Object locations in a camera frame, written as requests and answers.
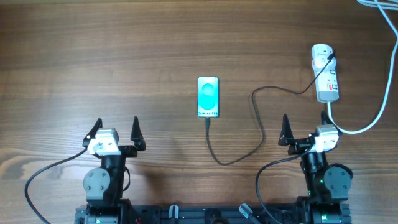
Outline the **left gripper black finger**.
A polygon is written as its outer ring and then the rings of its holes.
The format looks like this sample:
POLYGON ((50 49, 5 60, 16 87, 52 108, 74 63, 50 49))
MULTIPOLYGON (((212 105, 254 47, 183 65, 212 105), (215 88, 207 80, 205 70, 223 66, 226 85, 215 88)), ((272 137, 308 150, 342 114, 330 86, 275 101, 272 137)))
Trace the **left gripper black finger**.
POLYGON ((88 147, 90 141, 95 138, 95 135, 99 128, 102 128, 102 119, 98 118, 94 126, 91 128, 91 130, 88 132, 88 134, 85 136, 82 142, 83 147, 88 147))
POLYGON ((134 147, 137 148, 138 151, 145 151, 146 142, 141 133, 141 129, 139 126, 139 120, 138 120, 137 116, 134 117, 130 140, 134 143, 134 147))

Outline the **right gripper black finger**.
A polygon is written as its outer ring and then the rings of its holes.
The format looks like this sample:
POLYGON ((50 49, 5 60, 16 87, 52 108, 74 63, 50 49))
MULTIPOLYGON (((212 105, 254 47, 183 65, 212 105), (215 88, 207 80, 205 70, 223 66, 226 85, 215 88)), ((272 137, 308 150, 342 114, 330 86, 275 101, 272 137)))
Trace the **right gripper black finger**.
POLYGON ((335 124, 331 121, 331 119, 328 117, 328 114, 327 114, 326 111, 322 111, 322 112, 321 112, 321 121, 322 121, 322 125, 327 125, 327 124, 333 125, 333 126, 336 128, 336 130, 337 130, 337 132, 338 132, 338 135, 339 135, 339 136, 342 135, 341 130, 337 127, 337 125, 335 125, 335 124))
POLYGON ((278 145, 288 146, 288 145, 293 145, 293 144, 294 144, 294 136, 292 134, 288 116, 287 116, 287 114, 285 114, 285 115, 283 115, 282 129, 280 132, 278 145))

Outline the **white power strip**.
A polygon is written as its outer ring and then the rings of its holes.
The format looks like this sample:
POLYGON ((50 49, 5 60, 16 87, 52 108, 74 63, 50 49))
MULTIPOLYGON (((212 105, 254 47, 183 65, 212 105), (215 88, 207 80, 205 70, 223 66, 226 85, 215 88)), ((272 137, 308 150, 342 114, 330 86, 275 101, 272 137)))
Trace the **white power strip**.
MULTIPOLYGON (((328 55, 335 58, 335 51, 327 44, 315 44, 312 49, 312 59, 316 55, 328 55)), ((331 70, 314 70, 317 100, 320 103, 334 102, 339 99, 339 89, 336 76, 336 67, 331 70)))

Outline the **turquoise screen smartphone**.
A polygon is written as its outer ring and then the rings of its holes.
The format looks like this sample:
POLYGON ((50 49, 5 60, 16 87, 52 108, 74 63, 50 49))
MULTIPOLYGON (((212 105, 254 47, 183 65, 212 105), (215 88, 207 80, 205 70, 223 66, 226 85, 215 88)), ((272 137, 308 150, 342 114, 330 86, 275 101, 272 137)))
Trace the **turquoise screen smartphone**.
POLYGON ((218 77, 198 77, 197 116, 217 118, 219 116, 218 77))

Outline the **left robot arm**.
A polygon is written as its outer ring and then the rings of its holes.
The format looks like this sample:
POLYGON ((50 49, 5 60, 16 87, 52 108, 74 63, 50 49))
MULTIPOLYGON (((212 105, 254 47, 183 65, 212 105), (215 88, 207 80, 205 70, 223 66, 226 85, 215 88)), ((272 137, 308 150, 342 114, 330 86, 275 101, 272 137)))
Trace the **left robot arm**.
POLYGON ((141 223, 129 199, 123 199, 123 192, 129 188, 124 185, 124 175, 129 173, 127 158, 137 157, 139 151, 146 149, 138 117, 134 118, 130 140, 132 145, 120 146, 115 128, 104 128, 98 119, 83 140, 83 147, 101 160, 99 168, 90 170, 83 179, 86 191, 86 210, 78 223, 141 223))

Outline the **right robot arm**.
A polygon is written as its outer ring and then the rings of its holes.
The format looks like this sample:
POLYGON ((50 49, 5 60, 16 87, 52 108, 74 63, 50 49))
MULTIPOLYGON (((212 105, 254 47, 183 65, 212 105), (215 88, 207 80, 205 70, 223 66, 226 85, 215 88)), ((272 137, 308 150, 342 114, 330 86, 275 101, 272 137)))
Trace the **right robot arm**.
POLYGON ((295 138, 288 116, 283 115, 278 144, 288 146, 290 156, 301 158, 308 195, 297 198, 299 223, 351 223, 348 200, 352 170, 343 164, 329 164, 327 152, 337 147, 341 131, 321 113, 322 124, 306 138, 295 138))

